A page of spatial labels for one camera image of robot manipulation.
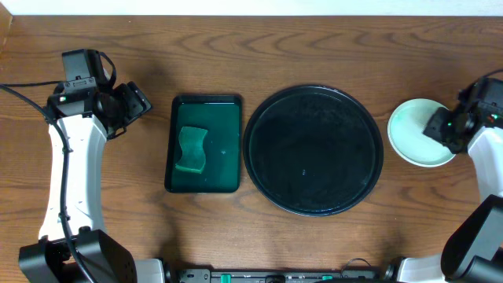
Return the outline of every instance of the white bowl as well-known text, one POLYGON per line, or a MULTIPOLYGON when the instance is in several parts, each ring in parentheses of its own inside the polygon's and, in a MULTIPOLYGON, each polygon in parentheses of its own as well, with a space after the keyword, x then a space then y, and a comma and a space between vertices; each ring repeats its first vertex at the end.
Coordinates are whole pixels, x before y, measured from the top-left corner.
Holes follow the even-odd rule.
POLYGON ((412 164, 437 167, 452 160, 455 154, 439 142, 423 134, 429 119, 440 103, 429 99, 413 99, 402 103, 391 114, 387 136, 393 149, 412 164))

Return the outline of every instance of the cable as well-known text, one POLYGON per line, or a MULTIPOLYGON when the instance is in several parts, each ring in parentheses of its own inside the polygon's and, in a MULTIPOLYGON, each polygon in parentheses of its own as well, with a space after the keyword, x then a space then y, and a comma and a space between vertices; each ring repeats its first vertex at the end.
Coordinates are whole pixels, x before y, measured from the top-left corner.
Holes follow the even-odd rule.
POLYGON ((364 262, 364 263, 367 263, 367 264, 369 265, 369 267, 372 267, 372 266, 370 265, 370 263, 369 263, 368 261, 366 261, 365 259, 362 259, 362 258, 354 258, 354 259, 351 259, 350 261, 348 261, 348 262, 346 263, 346 265, 345 265, 343 268, 341 268, 341 269, 340 269, 340 277, 341 277, 341 278, 343 277, 343 272, 344 272, 344 270, 345 270, 345 269, 346 269, 346 268, 347 268, 350 264, 352 264, 353 262, 355 262, 355 261, 357 261, 357 260, 362 261, 362 262, 364 262))
POLYGON ((113 64, 112 60, 110 60, 110 58, 108 58, 108 56, 107 56, 107 54, 105 54, 105 52, 100 52, 100 56, 102 56, 112 66, 112 75, 110 75, 110 79, 108 79, 108 85, 110 87, 113 87, 113 85, 116 83, 116 79, 117 79, 116 66, 113 64))
POLYGON ((500 72, 503 72, 503 68, 498 69, 498 70, 494 70, 494 71, 492 71, 492 72, 490 72, 490 73, 487 73, 487 74, 483 75, 483 77, 492 76, 492 75, 498 74, 498 73, 500 73, 500 72))
POLYGON ((93 277, 93 275, 89 272, 87 269, 86 265, 82 261, 82 258, 80 257, 79 252, 75 249, 75 246, 72 242, 72 236, 70 235, 70 231, 68 228, 68 216, 66 214, 66 183, 67 183, 67 178, 68 178, 68 154, 70 153, 70 149, 68 147, 68 141, 66 137, 64 136, 63 131, 61 128, 57 125, 57 122, 50 117, 47 112, 34 103, 32 100, 29 98, 25 97, 23 94, 20 94, 16 92, 15 90, 12 90, 7 87, 5 84, 0 84, 0 89, 8 92, 9 94, 14 95, 15 97, 21 99, 22 101, 28 103, 31 105, 33 108, 35 108, 37 111, 39 111, 44 118, 46 118, 47 122, 56 129, 56 132, 59 134, 61 138, 61 142, 63 143, 63 173, 61 174, 61 194, 60 194, 60 220, 61 220, 61 226, 63 228, 63 233, 64 233, 64 238, 66 240, 68 249, 70 250, 70 253, 73 256, 73 259, 77 263, 77 266, 79 266, 79 269, 82 271, 84 276, 86 276, 87 280, 89 280, 91 283, 97 283, 96 279, 93 277))
POLYGON ((29 86, 47 86, 51 84, 62 83, 61 81, 49 81, 49 82, 41 82, 41 83, 3 83, 3 86, 8 87, 29 87, 29 86))

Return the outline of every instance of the black joint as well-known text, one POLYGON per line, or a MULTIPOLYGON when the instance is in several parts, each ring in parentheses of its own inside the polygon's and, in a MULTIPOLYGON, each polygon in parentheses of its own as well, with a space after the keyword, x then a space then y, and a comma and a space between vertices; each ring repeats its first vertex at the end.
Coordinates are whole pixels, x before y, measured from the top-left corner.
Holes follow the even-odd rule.
POLYGON ((87 233, 90 231, 91 231, 91 228, 89 226, 82 226, 79 228, 79 233, 87 233))
MULTIPOLYGON (((58 215, 58 217, 59 217, 60 219, 62 219, 62 216, 64 216, 64 215, 62 215, 62 214, 61 214, 61 212, 60 212, 60 213, 58 213, 57 215, 58 215)), ((68 221, 68 220, 70 220, 70 216, 66 215, 66 220, 67 220, 67 221, 68 221)))
POLYGON ((392 259, 390 265, 387 266, 386 272, 384 273, 383 279, 396 281, 398 277, 398 270, 400 269, 400 265, 402 261, 406 259, 406 257, 399 256, 398 258, 392 259))

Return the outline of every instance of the white wall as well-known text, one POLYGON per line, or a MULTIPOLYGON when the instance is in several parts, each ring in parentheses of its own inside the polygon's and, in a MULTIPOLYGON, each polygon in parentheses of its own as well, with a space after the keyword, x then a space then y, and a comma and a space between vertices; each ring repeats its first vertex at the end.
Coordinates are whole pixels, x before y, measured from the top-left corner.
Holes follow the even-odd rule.
POLYGON ((503 0, 1 0, 13 15, 503 16, 503 0))

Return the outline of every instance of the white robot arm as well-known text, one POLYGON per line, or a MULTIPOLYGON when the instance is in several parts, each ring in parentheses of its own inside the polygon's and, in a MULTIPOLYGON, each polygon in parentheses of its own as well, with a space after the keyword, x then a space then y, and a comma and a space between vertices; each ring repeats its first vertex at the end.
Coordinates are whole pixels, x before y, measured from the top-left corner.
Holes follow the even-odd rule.
MULTIPOLYGON (((479 185, 480 202, 489 198, 503 197, 503 123, 500 120, 503 114, 503 82, 488 78, 492 74, 494 72, 481 77, 466 90, 462 90, 459 95, 461 103, 453 112, 444 108, 438 109, 424 130, 424 134, 441 142, 451 152, 467 152, 472 158, 479 185)), ((477 237, 487 237, 481 231, 472 233, 476 232, 477 237)), ((468 243, 470 241, 475 242, 475 238, 465 240, 468 243)), ((501 241, 496 241, 496 248, 500 244, 501 241)), ((479 250, 483 248, 491 250, 487 247, 478 247, 479 250)), ((472 258, 468 258, 469 255, 463 255, 462 252, 463 249, 460 247, 461 257, 466 256, 466 260, 471 262, 472 258)), ((491 252, 486 252, 484 256, 486 260, 491 261, 493 255, 491 252)), ((441 262, 442 254, 422 259, 404 259, 399 265, 396 279, 413 283, 443 283, 445 270, 442 270, 441 262)), ((497 277, 495 280, 502 282, 503 277, 497 277)))
POLYGON ((20 268, 30 282, 89 279, 164 283, 163 263, 158 259, 134 260, 106 234, 101 213, 101 158, 105 143, 124 134, 126 126, 152 106, 132 82, 113 88, 116 70, 104 53, 70 51, 63 53, 63 62, 67 81, 58 85, 44 109, 46 118, 52 117, 49 205, 39 242, 20 249, 20 268), (101 64, 102 57, 113 68, 109 77, 101 64), (65 140, 68 163, 64 162, 62 150, 65 140), (61 186, 63 173, 67 177, 66 186, 61 186), (64 211, 60 203, 62 187, 66 192, 64 211), (63 231, 62 219, 67 219, 69 235, 63 231), (65 263, 70 252, 79 261, 65 263))
MULTIPOLYGON (((503 129, 482 127, 468 145, 479 183, 480 201, 489 195, 503 197, 503 129)), ((442 254, 426 258, 408 258, 401 262, 397 281, 445 283, 440 268, 442 254)))

